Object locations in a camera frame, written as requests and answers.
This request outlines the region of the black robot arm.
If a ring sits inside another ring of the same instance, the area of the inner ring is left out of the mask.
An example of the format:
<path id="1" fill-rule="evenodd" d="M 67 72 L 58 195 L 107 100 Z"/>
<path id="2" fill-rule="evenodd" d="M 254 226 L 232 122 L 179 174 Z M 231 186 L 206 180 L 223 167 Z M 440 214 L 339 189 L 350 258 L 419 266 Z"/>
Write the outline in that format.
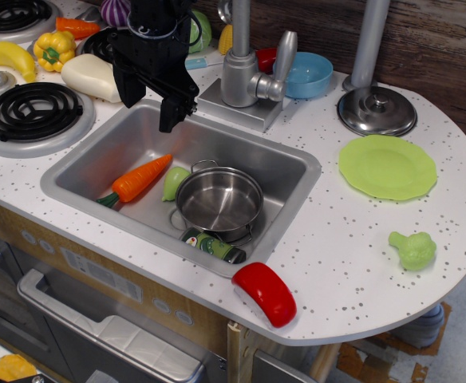
<path id="1" fill-rule="evenodd" d="M 161 132 L 196 111 L 199 87 L 185 66 L 191 27 L 191 1 L 132 1 L 126 28 L 108 37 L 121 101 L 131 108 L 148 89 L 161 96 Z"/>

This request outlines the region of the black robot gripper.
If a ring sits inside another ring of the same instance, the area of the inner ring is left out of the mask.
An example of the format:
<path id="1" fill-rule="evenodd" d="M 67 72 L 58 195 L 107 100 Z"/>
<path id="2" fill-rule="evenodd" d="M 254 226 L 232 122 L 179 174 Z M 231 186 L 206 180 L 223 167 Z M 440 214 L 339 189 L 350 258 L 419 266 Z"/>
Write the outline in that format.
<path id="1" fill-rule="evenodd" d="M 131 108 L 151 89 L 161 97 L 159 130 L 170 133 L 197 110 L 198 85 L 185 60 L 191 18 L 184 16 L 167 34 L 148 36 L 143 26 L 130 26 L 109 36 L 113 48 L 113 76 L 120 100 Z"/>

